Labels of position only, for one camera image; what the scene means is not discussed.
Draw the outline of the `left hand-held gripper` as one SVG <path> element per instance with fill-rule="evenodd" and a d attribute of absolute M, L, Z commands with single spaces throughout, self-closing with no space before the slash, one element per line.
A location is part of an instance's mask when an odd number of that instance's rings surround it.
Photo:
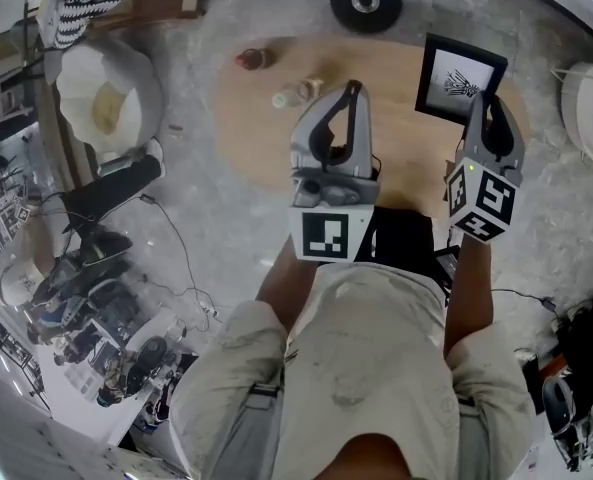
<path fill-rule="evenodd" d="M 345 142 L 334 146 L 333 119 L 347 111 Z M 380 183 L 372 177 L 370 103 L 359 81 L 316 99 L 291 135 L 294 188 L 288 209 L 296 256 L 319 262 L 353 262 L 374 213 Z M 321 169 L 311 165 L 311 157 Z"/>

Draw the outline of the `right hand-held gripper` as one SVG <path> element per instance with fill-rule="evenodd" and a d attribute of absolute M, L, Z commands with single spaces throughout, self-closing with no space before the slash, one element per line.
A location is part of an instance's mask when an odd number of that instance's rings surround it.
<path fill-rule="evenodd" d="M 507 104 L 499 96 L 478 93 L 446 180 L 450 226 L 479 242 L 504 234 L 522 183 L 524 155 L 521 130 Z"/>

